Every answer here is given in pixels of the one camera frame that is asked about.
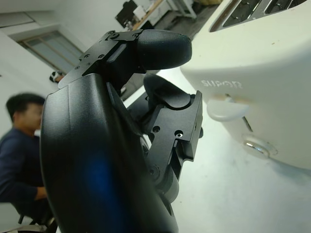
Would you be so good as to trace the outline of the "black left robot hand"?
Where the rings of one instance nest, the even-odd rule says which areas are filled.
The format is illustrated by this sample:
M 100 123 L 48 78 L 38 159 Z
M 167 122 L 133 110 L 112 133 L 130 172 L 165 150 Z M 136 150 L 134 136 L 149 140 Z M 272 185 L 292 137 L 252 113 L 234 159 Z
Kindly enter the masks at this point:
M 191 55 L 179 33 L 109 31 L 47 96 L 40 159 L 61 232 L 178 232 L 171 204 L 203 136 L 202 93 L 152 71 Z

